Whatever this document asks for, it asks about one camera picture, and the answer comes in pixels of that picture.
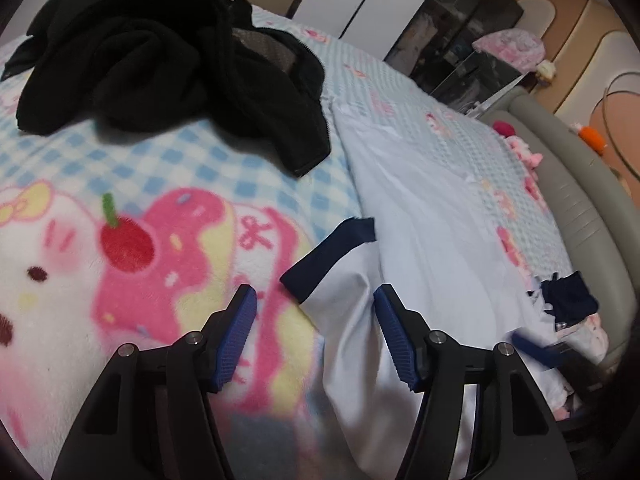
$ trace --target black jacket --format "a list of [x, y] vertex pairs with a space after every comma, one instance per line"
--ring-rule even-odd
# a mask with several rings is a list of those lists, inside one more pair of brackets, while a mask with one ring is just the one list
[[50, 0], [2, 78], [35, 65], [18, 127], [48, 135], [82, 109], [124, 130], [164, 130], [208, 112], [267, 137], [301, 176], [330, 153], [324, 70], [292, 35], [255, 28], [245, 0]]

